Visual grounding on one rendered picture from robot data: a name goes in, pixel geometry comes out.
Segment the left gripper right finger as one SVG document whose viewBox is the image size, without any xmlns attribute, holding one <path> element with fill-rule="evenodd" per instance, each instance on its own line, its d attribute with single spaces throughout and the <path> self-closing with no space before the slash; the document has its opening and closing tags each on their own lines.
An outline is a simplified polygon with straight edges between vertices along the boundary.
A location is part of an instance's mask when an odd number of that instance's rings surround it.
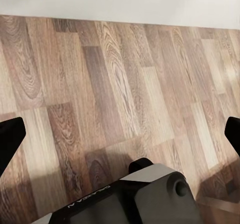
<svg viewBox="0 0 240 224">
<path fill-rule="evenodd" d="M 240 156 L 240 119 L 229 117 L 225 127 L 224 135 Z"/>
</svg>

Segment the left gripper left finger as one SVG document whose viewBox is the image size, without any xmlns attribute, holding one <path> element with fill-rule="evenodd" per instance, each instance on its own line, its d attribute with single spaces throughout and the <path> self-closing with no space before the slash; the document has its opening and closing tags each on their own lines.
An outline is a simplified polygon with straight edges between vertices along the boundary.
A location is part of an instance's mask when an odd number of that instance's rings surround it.
<svg viewBox="0 0 240 224">
<path fill-rule="evenodd" d="M 0 177 L 26 136 L 21 117 L 0 122 Z"/>
</svg>

